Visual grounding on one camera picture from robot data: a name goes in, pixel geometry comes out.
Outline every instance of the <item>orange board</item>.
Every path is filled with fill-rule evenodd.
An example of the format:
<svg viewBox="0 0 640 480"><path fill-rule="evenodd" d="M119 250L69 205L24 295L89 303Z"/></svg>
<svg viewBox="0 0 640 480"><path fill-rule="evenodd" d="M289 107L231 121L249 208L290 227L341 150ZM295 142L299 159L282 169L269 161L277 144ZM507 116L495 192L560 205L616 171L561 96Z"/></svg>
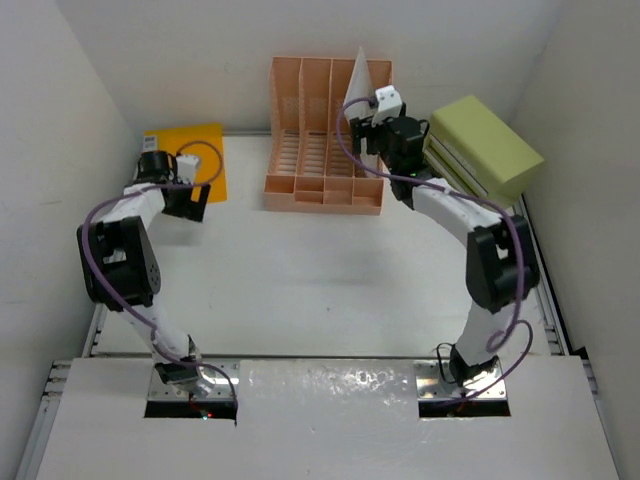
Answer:
<svg viewBox="0 0 640 480"><path fill-rule="evenodd" d="M164 150L176 154L178 149L193 140L204 140L212 143L224 155L222 145L222 125L209 123L191 127L168 128L165 130L150 130L144 133L143 151ZM202 164L196 175L196 182L204 182L211 178L218 170L218 156L206 145L192 145L183 153L190 153L200 157ZM192 200L197 200L200 189L194 189ZM207 203L224 202L227 199L227 179L225 171L211 184L211 191Z"/></svg>

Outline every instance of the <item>white wall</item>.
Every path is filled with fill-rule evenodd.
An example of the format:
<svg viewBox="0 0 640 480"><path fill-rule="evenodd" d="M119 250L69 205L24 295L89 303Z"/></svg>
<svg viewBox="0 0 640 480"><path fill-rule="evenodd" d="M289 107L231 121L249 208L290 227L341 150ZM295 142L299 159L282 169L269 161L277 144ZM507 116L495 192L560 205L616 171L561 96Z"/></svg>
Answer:
<svg viewBox="0 0 640 480"><path fill-rule="evenodd" d="M58 0L139 134L269 123L273 55L394 61L412 114L475 93L507 118L563 0Z"/></svg>
<svg viewBox="0 0 640 480"><path fill-rule="evenodd" d="M138 149L53 0L0 2L0 479L91 317L75 229Z"/></svg>
<svg viewBox="0 0 640 480"><path fill-rule="evenodd" d="M571 0L514 126L548 164L527 192L623 478L640 478L640 3Z"/></svg>

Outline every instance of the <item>black cable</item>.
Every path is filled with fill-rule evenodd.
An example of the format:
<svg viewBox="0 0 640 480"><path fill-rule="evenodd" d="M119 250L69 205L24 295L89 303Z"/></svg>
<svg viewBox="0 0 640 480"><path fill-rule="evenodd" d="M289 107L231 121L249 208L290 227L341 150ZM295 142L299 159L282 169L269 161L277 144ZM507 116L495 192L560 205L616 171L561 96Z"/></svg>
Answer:
<svg viewBox="0 0 640 480"><path fill-rule="evenodd" d="M438 346L436 347L436 356L438 357L438 368L440 369L440 377L445 383L448 383L449 385L453 385L454 383L456 383L456 381L447 380L444 376L444 367L442 366L442 356L440 355L440 347L442 345L447 345L449 348L453 348L453 344L442 342L442 343L439 343Z"/></svg>

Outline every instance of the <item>white label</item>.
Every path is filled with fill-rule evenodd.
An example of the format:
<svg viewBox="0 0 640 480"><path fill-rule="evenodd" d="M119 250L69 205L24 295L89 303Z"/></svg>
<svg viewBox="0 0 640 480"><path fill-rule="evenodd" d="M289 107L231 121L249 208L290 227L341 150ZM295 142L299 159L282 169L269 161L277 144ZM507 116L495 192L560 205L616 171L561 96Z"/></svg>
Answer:
<svg viewBox="0 0 640 480"><path fill-rule="evenodd" d="M142 141L143 152L153 152L158 149L158 136L157 135L145 135Z"/></svg>

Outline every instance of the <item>tabletop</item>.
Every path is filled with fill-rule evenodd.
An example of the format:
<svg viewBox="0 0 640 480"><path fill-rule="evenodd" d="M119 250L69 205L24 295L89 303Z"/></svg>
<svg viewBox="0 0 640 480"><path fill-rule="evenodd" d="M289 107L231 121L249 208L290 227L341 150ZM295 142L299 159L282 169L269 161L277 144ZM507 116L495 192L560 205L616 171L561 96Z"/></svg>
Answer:
<svg viewBox="0 0 640 480"><path fill-rule="evenodd" d="M157 296L204 354L423 357L455 342L471 298L465 251L385 185L380 216L265 211L269 136L224 139L228 200L202 224L161 215L149 229L162 275ZM114 312L94 353L146 353ZM529 295L522 318L532 352L548 355L541 309ZM501 356L526 344L516 331Z"/></svg>

